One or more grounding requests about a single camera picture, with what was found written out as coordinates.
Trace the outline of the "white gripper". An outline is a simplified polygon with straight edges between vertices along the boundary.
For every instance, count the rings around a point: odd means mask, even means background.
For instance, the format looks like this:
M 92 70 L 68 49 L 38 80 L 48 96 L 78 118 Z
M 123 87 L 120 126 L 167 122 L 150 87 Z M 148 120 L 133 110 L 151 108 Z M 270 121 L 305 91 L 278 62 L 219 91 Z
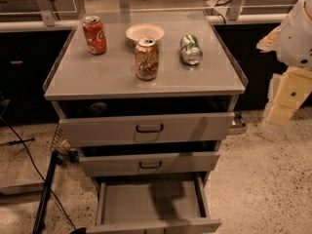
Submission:
M 311 0 L 298 0 L 280 26 L 259 40 L 256 47 L 264 53 L 276 51 L 277 59 L 289 65 L 283 74 L 273 74 L 263 112 L 262 126 L 276 132 L 312 93 Z

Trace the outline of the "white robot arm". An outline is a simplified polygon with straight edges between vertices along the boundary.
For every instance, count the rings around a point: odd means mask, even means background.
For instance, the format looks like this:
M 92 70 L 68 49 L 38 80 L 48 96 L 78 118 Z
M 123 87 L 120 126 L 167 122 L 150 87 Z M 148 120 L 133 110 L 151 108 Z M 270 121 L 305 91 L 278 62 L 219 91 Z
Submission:
M 312 0 L 298 0 L 256 47 L 264 53 L 274 51 L 277 60 L 287 66 L 283 74 L 273 74 L 263 112 L 263 127 L 275 132 L 312 93 Z

